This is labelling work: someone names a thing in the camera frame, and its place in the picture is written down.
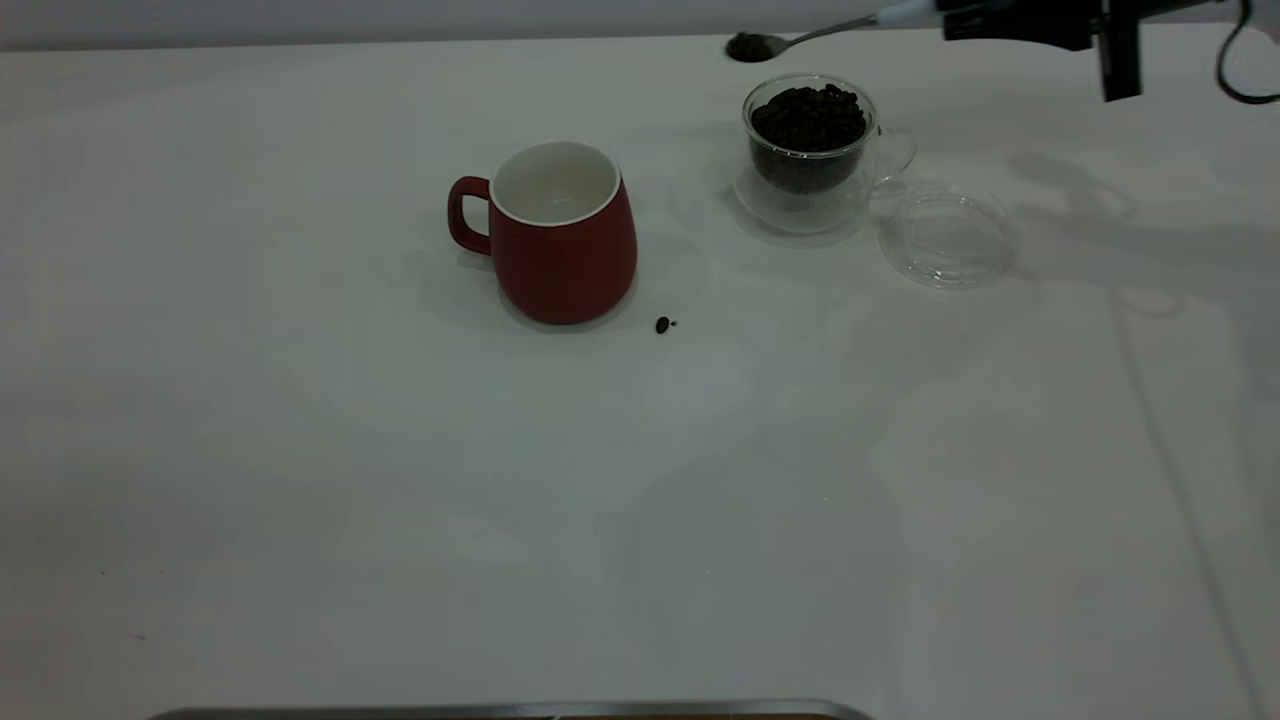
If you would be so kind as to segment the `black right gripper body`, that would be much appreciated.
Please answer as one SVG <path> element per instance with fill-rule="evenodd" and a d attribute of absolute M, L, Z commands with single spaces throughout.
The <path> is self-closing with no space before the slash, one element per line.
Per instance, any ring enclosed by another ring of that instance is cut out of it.
<path fill-rule="evenodd" d="M 1103 100 L 1115 102 L 1143 92 L 1140 24 L 1151 18 L 1211 1 L 1097 1 L 1093 19 Z"/>

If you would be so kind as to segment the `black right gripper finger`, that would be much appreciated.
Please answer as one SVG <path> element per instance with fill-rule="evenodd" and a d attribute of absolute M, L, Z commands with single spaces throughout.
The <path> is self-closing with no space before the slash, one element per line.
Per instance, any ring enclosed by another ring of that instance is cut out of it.
<path fill-rule="evenodd" d="M 984 12 L 984 13 L 1001 13 L 1001 12 L 1025 12 L 1025 13 L 1056 13 L 1056 12 L 1071 12 L 1076 6 L 1084 6 L 1088 9 L 1092 6 L 1093 1 L 1042 1 L 1042 0 L 1001 0 L 1001 1 L 945 1 L 938 0 L 938 13 L 960 13 L 960 12 Z"/>
<path fill-rule="evenodd" d="M 969 10 L 947 14 L 946 41 L 1010 40 L 1079 53 L 1092 49 L 1087 12 L 1073 10 Z"/>

